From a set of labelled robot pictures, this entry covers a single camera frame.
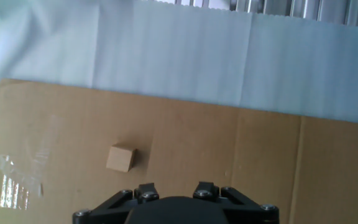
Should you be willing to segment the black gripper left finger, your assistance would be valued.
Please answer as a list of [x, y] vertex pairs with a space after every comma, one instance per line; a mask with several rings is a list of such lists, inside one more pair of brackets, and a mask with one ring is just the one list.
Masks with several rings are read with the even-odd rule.
[[134, 190], [118, 191], [92, 210], [86, 208], [76, 211], [72, 215], [72, 224], [124, 224], [136, 206], [158, 199], [154, 183], [140, 184]]

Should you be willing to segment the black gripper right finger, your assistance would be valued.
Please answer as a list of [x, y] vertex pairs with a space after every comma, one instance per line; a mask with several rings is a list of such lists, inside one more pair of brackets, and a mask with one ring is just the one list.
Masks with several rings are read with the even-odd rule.
[[279, 208], [258, 204], [234, 187], [219, 188], [213, 182], [199, 182], [193, 198], [217, 205], [228, 223], [279, 224]]

